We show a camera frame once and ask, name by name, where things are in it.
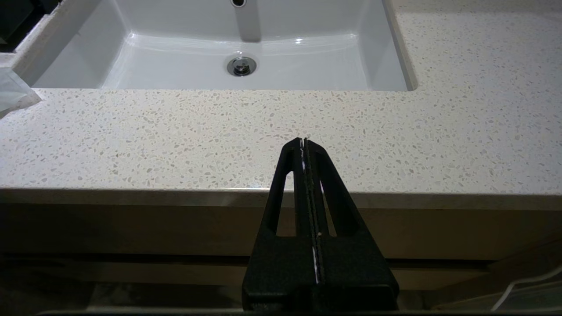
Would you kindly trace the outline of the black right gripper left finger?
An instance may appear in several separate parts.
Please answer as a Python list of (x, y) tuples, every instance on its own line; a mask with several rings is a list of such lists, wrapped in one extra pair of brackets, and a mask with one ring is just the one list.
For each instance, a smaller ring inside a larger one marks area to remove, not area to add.
[[(277, 235), (287, 175), (293, 173), (295, 236)], [(313, 226), (303, 170), (303, 140), (281, 150), (242, 284), (244, 310), (299, 310), (301, 290), (317, 284)]]

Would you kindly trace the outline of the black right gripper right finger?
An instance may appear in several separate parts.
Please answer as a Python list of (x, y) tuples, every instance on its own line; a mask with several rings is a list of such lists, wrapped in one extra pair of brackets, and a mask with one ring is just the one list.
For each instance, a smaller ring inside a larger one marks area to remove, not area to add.
[(327, 151), (304, 140), (320, 310), (397, 310), (400, 288)]

